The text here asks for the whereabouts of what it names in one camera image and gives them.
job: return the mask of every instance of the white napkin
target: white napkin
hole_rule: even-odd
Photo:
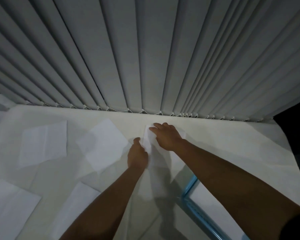
[[[22,133],[19,168],[67,156],[67,121],[29,128]]]
[[[52,223],[51,237],[58,240],[98,195],[99,191],[81,182],[77,183]]]
[[[155,148],[155,145],[158,145],[158,142],[156,140],[156,135],[149,130],[149,127],[154,127],[153,124],[147,125],[145,127],[144,136],[142,140],[142,146],[144,147],[144,150],[149,154],[149,167],[168,167],[167,163],[163,161],[163,157],[160,156],[160,153]],[[177,129],[180,136],[185,139],[186,133],[184,130]],[[173,170],[178,164],[184,164],[184,162],[176,155],[176,153],[170,151],[170,158],[171,158],[171,169]]]
[[[41,197],[0,180],[0,240],[13,240]]]
[[[112,123],[105,119],[77,141],[93,169],[102,171],[118,161],[131,144]]]

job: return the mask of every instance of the black sleeve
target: black sleeve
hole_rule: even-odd
[[[292,218],[281,230],[279,240],[300,239],[300,215]]]

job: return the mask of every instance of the person's left arm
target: person's left arm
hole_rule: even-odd
[[[60,240],[112,239],[137,181],[148,164],[148,153],[133,140],[128,153],[128,169],[100,194],[72,223]]]

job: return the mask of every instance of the vertical blind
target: vertical blind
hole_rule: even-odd
[[[20,104],[260,121],[300,102],[300,0],[0,0]]]

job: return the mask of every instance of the forearm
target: forearm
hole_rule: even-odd
[[[72,223],[62,239],[112,239],[143,170],[129,167]]]
[[[236,165],[184,139],[174,151],[251,240],[276,239],[284,224],[300,214],[300,206]]]

